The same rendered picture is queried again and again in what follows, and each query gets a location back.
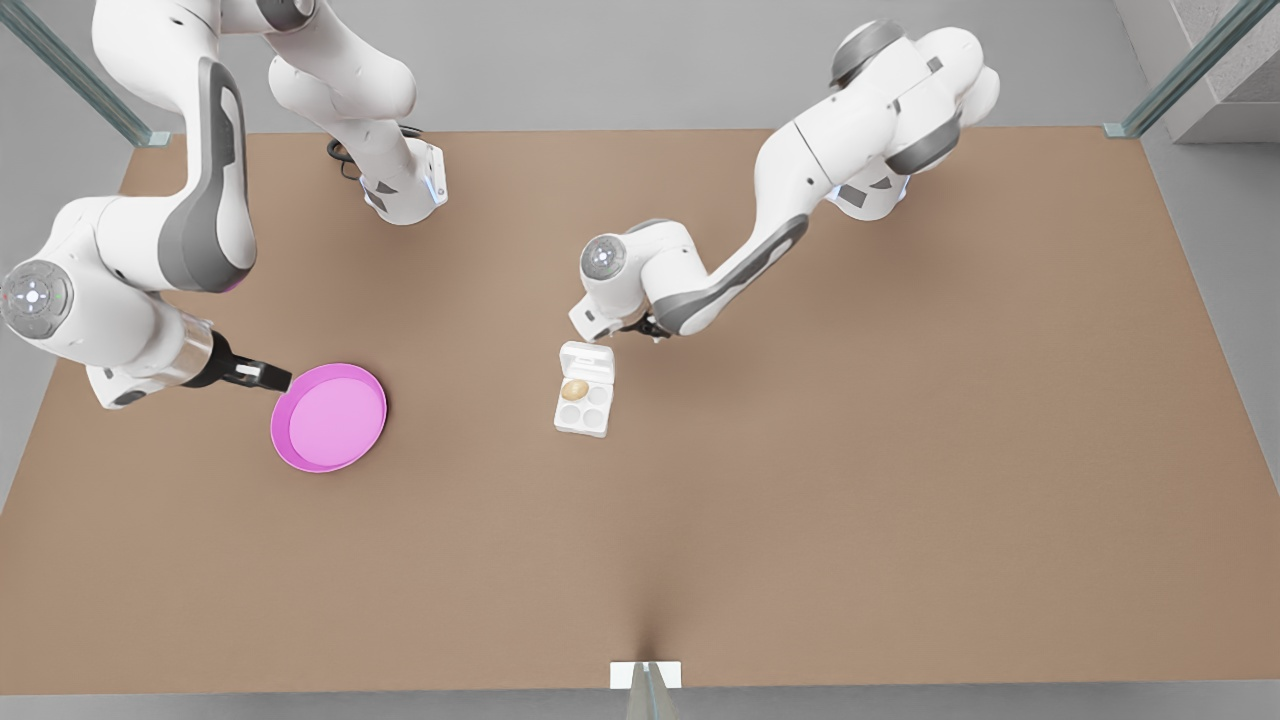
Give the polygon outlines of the pink round plate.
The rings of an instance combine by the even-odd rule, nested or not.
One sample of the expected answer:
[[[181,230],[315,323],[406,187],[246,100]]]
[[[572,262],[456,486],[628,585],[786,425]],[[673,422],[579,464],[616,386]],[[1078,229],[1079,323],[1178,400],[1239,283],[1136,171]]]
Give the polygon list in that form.
[[[294,378],[271,411],[276,455],[306,473],[330,473],[357,462],[381,437],[388,398],[381,382],[348,363],[329,363]]]

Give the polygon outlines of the silver frame post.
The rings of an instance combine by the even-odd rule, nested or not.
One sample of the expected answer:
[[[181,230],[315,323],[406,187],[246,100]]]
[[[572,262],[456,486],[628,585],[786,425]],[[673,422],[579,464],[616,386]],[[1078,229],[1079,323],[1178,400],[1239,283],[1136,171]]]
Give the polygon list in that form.
[[[151,129],[22,0],[0,0],[0,24],[133,147],[163,149],[170,143],[172,133]]]
[[[669,694],[684,685],[680,661],[614,661],[609,673],[609,688],[628,692],[625,720],[680,720]]]
[[[1149,91],[1110,138],[1280,143],[1280,0],[1114,0]]]

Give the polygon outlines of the white egg box base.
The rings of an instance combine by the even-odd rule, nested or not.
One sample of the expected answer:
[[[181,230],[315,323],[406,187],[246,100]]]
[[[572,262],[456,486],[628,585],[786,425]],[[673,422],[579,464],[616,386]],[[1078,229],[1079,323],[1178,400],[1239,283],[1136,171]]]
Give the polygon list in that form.
[[[580,378],[566,377],[561,387],[567,379]],[[614,387],[612,383],[588,382],[591,386],[590,393],[577,402],[566,402],[561,398],[561,393],[558,393],[553,420],[554,428],[563,433],[605,438],[614,398]]]

